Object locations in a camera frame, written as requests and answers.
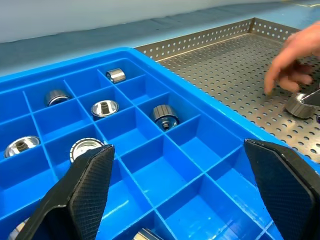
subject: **white wall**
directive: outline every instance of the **white wall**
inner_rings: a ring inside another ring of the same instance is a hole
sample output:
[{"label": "white wall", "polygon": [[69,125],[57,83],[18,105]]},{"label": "white wall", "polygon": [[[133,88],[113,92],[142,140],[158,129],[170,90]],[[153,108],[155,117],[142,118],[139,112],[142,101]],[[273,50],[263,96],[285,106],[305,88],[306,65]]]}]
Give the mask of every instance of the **white wall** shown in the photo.
[{"label": "white wall", "polygon": [[0,0],[0,43],[270,0]]}]

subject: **perforated metal tray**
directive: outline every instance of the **perforated metal tray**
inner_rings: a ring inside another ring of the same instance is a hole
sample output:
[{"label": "perforated metal tray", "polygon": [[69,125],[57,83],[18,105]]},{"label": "perforated metal tray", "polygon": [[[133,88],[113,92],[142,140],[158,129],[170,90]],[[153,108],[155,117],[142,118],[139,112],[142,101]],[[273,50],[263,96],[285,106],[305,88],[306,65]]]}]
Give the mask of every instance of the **perforated metal tray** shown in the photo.
[{"label": "perforated metal tray", "polygon": [[[277,86],[272,96],[264,94],[264,75],[273,57],[297,31],[252,18],[137,49],[320,163],[320,124],[316,122],[320,110],[301,120],[284,110],[289,92]],[[319,86],[320,62],[304,61],[314,65],[314,83],[302,86],[308,93]]]}]

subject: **blue plastic tray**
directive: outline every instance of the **blue plastic tray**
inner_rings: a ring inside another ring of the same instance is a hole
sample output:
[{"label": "blue plastic tray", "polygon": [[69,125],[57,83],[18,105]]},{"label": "blue plastic tray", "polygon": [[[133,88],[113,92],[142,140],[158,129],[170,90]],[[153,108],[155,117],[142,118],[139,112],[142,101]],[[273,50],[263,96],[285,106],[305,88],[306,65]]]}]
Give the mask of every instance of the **blue plastic tray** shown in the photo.
[{"label": "blue plastic tray", "polygon": [[[114,85],[105,77],[115,68],[126,81]],[[5,76],[0,89],[0,239],[64,176],[70,148],[81,138],[116,149],[96,239],[131,240],[141,228],[164,240],[281,239],[243,140],[284,143],[142,53],[119,48]],[[45,107],[52,89],[72,99]],[[117,101],[119,112],[93,121],[91,106],[106,99]],[[181,120],[166,133],[150,119],[160,104]],[[6,146],[28,135],[41,145],[4,159]]]}]

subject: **black gripper pad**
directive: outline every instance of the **black gripper pad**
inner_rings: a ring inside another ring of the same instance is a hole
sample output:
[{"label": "black gripper pad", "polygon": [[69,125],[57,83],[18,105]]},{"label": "black gripper pad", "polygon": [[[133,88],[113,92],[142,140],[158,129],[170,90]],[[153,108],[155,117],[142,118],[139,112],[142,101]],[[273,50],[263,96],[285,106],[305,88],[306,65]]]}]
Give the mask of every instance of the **black gripper pad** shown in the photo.
[{"label": "black gripper pad", "polygon": [[43,197],[16,240],[94,240],[102,219],[115,148],[87,151]]},{"label": "black gripper pad", "polygon": [[246,139],[262,200],[284,240],[320,240],[319,175],[292,149]]}]

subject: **human hand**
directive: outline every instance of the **human hand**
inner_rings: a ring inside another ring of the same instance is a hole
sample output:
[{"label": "human hand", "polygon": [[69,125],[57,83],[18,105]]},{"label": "human hand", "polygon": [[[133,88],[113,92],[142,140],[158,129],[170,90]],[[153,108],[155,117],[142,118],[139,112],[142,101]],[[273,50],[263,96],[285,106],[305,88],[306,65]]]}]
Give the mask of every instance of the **human hand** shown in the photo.
[{"label": "human hand", "polygon": [[264,92],[270,94],[275,82],[290,92],[298,92],[299,84],[311,84],[311,66],[301,64],[298,59],[315,55],[320,57],[320,21],[306,29],[292,34],[274,58],[265,75]]}]

